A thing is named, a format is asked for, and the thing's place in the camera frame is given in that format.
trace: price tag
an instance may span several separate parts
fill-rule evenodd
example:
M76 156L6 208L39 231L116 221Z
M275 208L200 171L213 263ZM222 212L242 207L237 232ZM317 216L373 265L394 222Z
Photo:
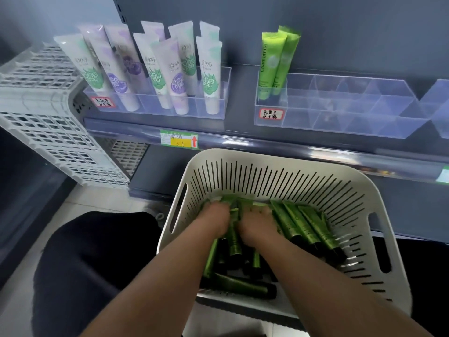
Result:
M284 110L281 109L273 109L273 108L261 108L259 110L259 118L260 119L274 119L281 120L284 117Z
M109 97L90 97L97 107L115 107L114 102Z
M161 130L161 144L163 146L198 149L198 134L192 132Z
M443 170L441 170L440 175L436 179L437 182L440 183L449 183L449 166L445 165Z

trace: basket handle hole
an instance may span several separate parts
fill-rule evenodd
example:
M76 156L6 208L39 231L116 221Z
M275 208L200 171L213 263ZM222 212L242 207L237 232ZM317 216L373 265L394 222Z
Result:
M175 228L175 224L176 224L176 221L179 216L179 210L181 209L181 204L184 201L186 192L187 192L187 183L185 183L184 187L182 187L182 192L178 198L178 203L176 204L175 212L173 213L173 216L171 217L170 226L168 227L170 230L170 233L173 233L173 229Z
M376 213L371 213L370 215L368 215L368 223L371 229L382 231L382 226L380 225L379 217ZM380 271L382 271L383 273L391 272L391 261L390 256L388 255L385 239L380 237L373 238L373 236L371 236L371 238L373 239Z

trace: gray wall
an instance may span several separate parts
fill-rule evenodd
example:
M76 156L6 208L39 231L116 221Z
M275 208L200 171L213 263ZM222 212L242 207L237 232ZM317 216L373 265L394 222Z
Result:
M228 62L259 64L261 32L303 37L293 67L449 78L449 0L117 0L132 31L140 20L220 26Z
M0 64L80 22L119 23L112 0L0 0Z

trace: red-bordered label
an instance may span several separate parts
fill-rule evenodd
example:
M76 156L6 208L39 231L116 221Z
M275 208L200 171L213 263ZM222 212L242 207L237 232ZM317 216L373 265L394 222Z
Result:
M259 110L260 119L281 120L284 117L284 110L263 107Z
M97 107L115 107L114 102L109 97L90 97Z

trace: hand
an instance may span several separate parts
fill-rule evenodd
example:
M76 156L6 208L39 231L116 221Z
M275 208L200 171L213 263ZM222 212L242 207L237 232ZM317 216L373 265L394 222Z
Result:
M221 238L229 226L229 204L226 202L207 202L195 221L212 229L215 238Z
M271 208L268 206L245 209L241 221L237 224L237 230L245 245L250 247L256 247L257 242L262 239L278 234Z

